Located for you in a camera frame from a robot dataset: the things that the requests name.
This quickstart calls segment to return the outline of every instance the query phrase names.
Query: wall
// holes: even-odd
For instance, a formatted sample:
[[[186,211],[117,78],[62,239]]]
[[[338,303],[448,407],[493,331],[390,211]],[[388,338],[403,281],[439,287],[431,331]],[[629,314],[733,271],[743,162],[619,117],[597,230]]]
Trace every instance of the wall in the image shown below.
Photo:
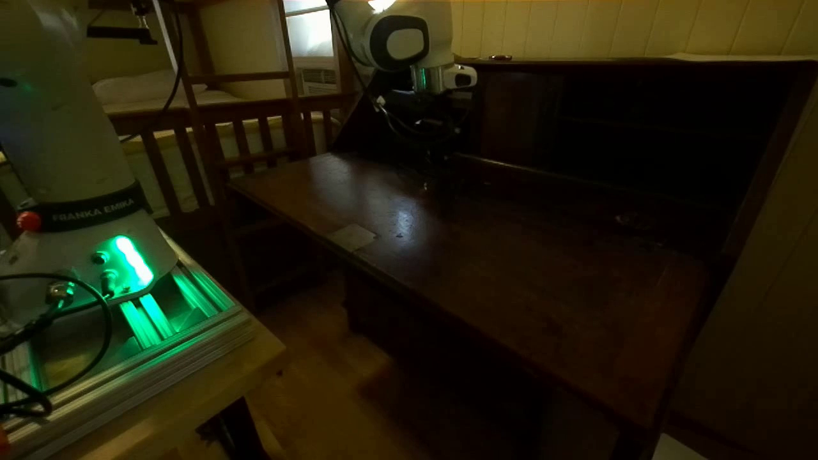
[[[513,60],[818,56],[818,0],[454,0],[454,52]],[[762,457],[818,457],[818,94],[674,409]]]
[[[98,27],[135,27],[135,18],[127,11],[108,11],[98,18]],[[123,75],[140,75],[169,70],[164,47],[140,47],[135,42],[112,42],[112,38],[90,38],[85,42],[85,67],[93,83]]]
[[[818,457],[818,92],[678,392],[764,457]]]
[[[287,53],[273,0],[229,0],[199,11],[218,75],[282,73]],[[226,85],[240,97],[284,94],[284,83]]]
[[[818,56],[818,0],[452,0],[454,52],[513,60]]]

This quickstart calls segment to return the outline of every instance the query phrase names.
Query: green light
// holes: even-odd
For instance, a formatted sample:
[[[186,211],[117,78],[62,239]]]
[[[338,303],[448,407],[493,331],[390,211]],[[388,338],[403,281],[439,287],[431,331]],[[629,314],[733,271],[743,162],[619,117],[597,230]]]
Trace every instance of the green light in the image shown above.
[[[151,322],[155,326],[155,331],[164,334],[164,338],[171,338],[173,334],[173,328],[169,322],[169,318],[160,311],[160,306],[155,305],[155,300],[148,295],[142,300],[137,300],[142,305],[142,309],[148,311]]]
[[[154,271],[148,269],[145,258],[135,251],[132,240],[121,235],[112,242],[125,257],[140,287],[148,287],[154,281]]]
[[[132,303],[125,303],[121,306],[121,311],[125,314],[125,322],[130,326],[137,346],[155,347],[160,343],[160,338],[155,334],[151,320],[140,309],[135,309]]]
[[[427,70],[415,70],[415,90],[417,92],[429,92],[429,75],[427,75]]]
[[[215,318],[215,306],[181,277],[173,274],[173,285],[179,287],[185,303],[199,309],[205,318]]]
[[[205,290],[205,295],[220,306],[228,309],[232,303],[229,296],[201,271],[188,271],[188,277],[196,281],[196,287]]]

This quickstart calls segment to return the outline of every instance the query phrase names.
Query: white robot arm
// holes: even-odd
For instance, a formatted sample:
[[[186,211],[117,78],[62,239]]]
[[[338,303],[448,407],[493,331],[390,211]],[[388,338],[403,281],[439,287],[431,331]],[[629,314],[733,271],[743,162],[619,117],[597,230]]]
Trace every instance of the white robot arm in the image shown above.
[[[473,67],[454,64],[449,0],[329,0],[358,64],[411,73],[411,92],[449,92],[479,85]]]
[[[0,277],[67,274],[117,296],[151,290],[177,257],[82,73],[82,35],[77,5],[0,0],[0,147],[31,194]],[[43,309],[43,287],[2,285],[0,334]]]

